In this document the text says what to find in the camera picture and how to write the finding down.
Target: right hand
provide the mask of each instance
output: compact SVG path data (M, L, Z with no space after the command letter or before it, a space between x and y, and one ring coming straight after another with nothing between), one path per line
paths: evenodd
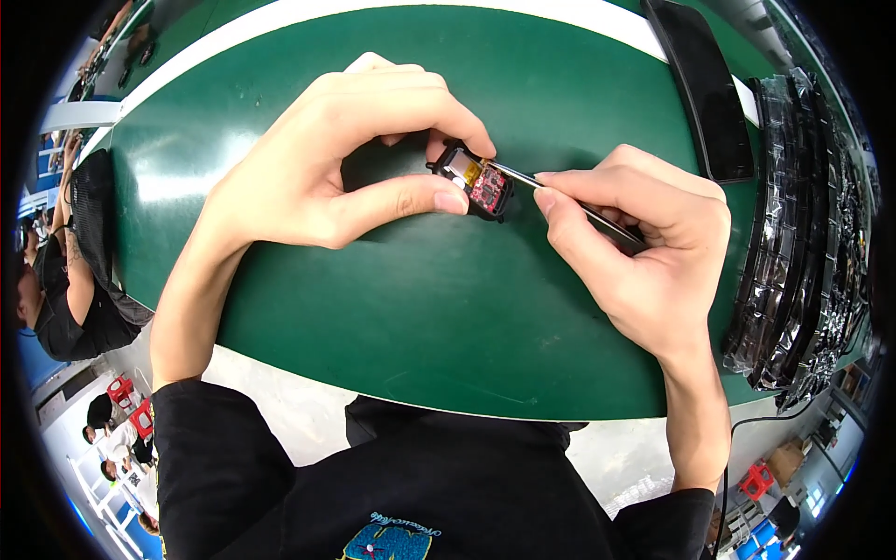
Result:
M709 348L707 317L731 230L721 187L627 145L590 171L537 178L551 187L535 191L548 241L623 335L660 364ZM574 199L638 225L649 248L621 253Z

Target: concrete floor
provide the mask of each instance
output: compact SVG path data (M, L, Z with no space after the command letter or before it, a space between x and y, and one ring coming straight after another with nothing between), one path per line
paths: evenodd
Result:
M107 353L121 372L138 366L151 379L149 326L131 346ZM357 394L268 366L216 346L203 380L231 387L257 404L290 459L307 465L348 448L342 408ZM760 457L768 457L794 435L805 437L819 423L826 399L795 420L757 422L739 427L729 461L734 485ZM731 408L731 420L775 416L772 398ZM642 500L666 494L674 471L666 446L666 420L644 418L592 422L572 434L566 452L610 517Z

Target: cardboard box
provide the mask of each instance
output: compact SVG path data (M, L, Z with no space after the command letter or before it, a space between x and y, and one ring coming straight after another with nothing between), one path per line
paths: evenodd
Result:
M802 445L797 442L787 442L776 449L765 463L778 484L785 487L799 466L803 464L805 458Z

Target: red circuit board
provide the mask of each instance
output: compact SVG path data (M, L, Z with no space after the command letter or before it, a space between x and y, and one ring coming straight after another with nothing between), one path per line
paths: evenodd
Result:
M470 192L470 199L486 210L495 211L495 205L501 199L504 192L504 185L507 179L495 168L485 166L476 183L473 184L473 190Z

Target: table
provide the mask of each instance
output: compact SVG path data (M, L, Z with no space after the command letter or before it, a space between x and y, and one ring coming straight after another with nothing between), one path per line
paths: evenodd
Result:
M220 0L212 8L218 19L223 4L246 11L245 2ZM745 40L708 17L741 80L772 73ZM589 168L622 142L697 171L667 66L623 43L468 6L340 13L205 60L104 139L116 168L128 293L157 304L208 189L317 75L366 50L441 73L485 122L500 160L521 171ZM427 172L422 146L419 136L390 149L363 146L345 162L346 185ZM732 312L756 188L725 190L733 226L710 316L716 348ZM276 201L257 203L282 219ZM218 343L325 383L437 409L553 420L664 415L656 361L609 323L545 232L521 188L503 225L425 215L341 251L255 244L234 279ZM722 381L731 404L768 394L752 392L740 375L723 372Z

